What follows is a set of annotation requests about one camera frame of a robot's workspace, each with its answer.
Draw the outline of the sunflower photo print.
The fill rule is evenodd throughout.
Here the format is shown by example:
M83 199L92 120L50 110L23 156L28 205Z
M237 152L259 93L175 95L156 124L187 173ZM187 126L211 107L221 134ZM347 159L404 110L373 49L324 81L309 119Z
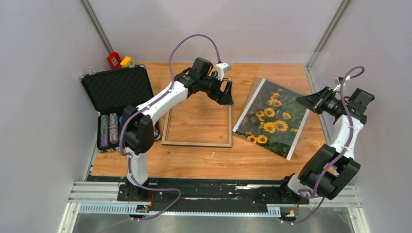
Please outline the sunflower photo print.
M293 157L309 110L295 99L301 92L257 78L233 133L286 160Z

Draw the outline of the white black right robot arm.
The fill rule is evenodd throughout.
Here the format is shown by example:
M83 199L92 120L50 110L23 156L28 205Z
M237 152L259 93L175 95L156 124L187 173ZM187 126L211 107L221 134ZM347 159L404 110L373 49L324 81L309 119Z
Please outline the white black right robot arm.
M317 196L334 199L354 178L360 164L354 160L354 145L359 132L367 122L365 110L375 99L369 92L357 88L350 97L339 100L331 88L302 97L296 101L316 114L333 116L334 135L330 145L324 144L305 164L299 174L286 176L278 188L282 202Z

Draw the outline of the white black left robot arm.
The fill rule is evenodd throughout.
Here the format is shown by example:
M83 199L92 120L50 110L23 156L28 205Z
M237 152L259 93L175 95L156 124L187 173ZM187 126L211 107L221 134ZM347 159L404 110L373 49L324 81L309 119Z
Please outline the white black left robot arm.
M148 197L147 152L155 142L154 125L161 116L178 103L197 92L204 92L219 105L233 105L232 82L221 90L224 75L231 65L218 62L215 66L207 59L196 58L191 67L172 75L170 84L150 100L134 107L124 108L119 133L119 152L127 157L126 187L136 200Z

